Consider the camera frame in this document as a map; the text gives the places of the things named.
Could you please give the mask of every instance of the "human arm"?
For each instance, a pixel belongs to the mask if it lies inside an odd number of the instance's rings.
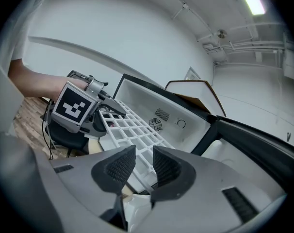
[[[69,77],[47,75],[29,70],[22,59],[12,60],[8,77],[25,97],[45,97],[56,101],[67,81],[81,89],[87,83]]]

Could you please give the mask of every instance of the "white sleeve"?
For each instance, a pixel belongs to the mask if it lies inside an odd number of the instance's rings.
[[[27,15],[25,22],[23,23],[23,26],[19,32],[11,60],[18,60],[23,58],[30,24],[32,22],[33,16],[36,14],[38,8],[42,5],[43,2],[44,0],[36,0],[32,11]]]

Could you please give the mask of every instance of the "wooden floor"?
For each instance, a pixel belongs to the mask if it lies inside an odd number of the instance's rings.
[[[42,136],[42,119],[47,104],[38,98],[25,98],[13,121],[17,137],[26,141],[33,150],[44,151],[49,156],[49,149]],[[44,131],[46,141],[49,137]],[[54,159],[66,158],[67,149],[57,146],[51,150]]]

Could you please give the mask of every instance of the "ceiling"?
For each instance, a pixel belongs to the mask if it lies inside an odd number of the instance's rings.
[[[248,63],[281,67],[286,25],[269,0],[261,0],[266,13],[260,16],[252,15],[245,0],[148,1],[183,23],[216,66]],[[227,36],[219,38],[218,30],[225,30]]]

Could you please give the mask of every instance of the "dish rack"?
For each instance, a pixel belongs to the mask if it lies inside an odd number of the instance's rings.
[[[153,146],[172,149],[174,147],[125,103],[116,101],[126,111],[124,118],[108,110],[99,111],[100,115],[116,148],[136,146],[136,165],[133,175],[148,192],[151,192],[153,190],[151,186],[157,182],[157,175],[152,166]]]

